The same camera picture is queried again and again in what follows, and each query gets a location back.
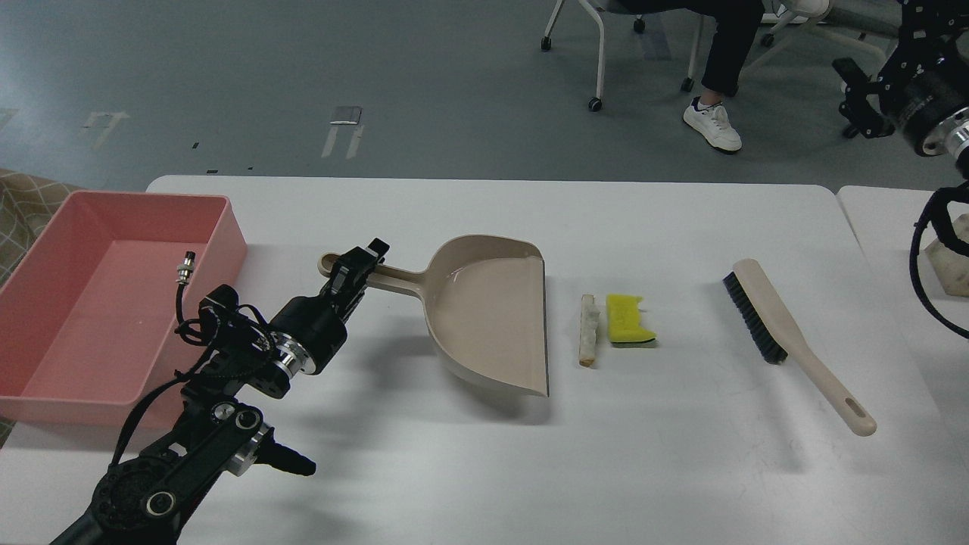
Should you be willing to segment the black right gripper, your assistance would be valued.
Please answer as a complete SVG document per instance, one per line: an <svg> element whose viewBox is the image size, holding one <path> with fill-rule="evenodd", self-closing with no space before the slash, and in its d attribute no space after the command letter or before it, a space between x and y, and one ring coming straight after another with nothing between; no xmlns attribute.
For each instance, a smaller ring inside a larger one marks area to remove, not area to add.
<svg viewBox="0 0 969 545"><path fill-rule="evenodd" d="M967 61L958 38L967 32L965 1L902 1L899 41L876 76L838 58L845 83L839 114L867 139L903 135L921 157L967 157Z"/></svg>

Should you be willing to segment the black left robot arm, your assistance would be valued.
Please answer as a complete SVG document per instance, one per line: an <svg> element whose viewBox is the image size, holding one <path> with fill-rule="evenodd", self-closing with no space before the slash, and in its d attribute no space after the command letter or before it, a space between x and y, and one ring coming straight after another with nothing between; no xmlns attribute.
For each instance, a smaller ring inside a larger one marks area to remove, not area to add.
<svg viewBox="0 0 969 545"><path fill-rule="evenodd" d="M278 443L263 411L242 403L238 392L249 386L282 399L296 375L318 375L348 338L347 321L388 249L374 239L339 255L318 294L294 297L270 320L240 303L227 284L200 300L196 318L185 318L183 294L194 259L194 253L187 253L174 332L187 344L201 346L203 355L130 410L86 511L55 543L174 544L222 474L240 475L255 463L313 474L315 462ZM180 389L181 413L172 430L124 461L149 407L173 387Z"/></svg>

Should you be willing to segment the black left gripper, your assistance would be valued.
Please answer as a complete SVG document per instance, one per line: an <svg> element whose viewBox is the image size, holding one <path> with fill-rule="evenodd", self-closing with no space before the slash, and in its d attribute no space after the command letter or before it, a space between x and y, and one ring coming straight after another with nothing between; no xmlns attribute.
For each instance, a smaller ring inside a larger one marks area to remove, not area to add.
<svg viewBox="0 0 969 545"><path fill-rule="evenodd" d="M346 322L363 299L370 273L385 261L390 245L374 238L339 256L330 272L330 292L298 296L270 320L270 327L297 342L306 353L301 371L318 375L348 338Z"/></svg>

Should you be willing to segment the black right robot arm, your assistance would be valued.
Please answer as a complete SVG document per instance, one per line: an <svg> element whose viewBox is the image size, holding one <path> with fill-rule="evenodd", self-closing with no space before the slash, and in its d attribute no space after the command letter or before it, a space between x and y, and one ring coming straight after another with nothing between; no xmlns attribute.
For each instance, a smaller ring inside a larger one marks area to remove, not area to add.
<svg viewBox="0 0 969 545"><path fill-rule="evenodd" d="M839 114L868 139L903 135L921 157L947 154L960 176L967 176L967 59L958 39L967 32L965 1L903 1L899 38L893 53L875 76L863 73L850 58L833 68L845 83ZM949 330L966 337L938 311L921 282L918 256L927 255L939 277L954 273L967 280L967 231L949 212L952 203L967 201L967 183L934 191L911 236L908 272L917 299Z"/></svg>

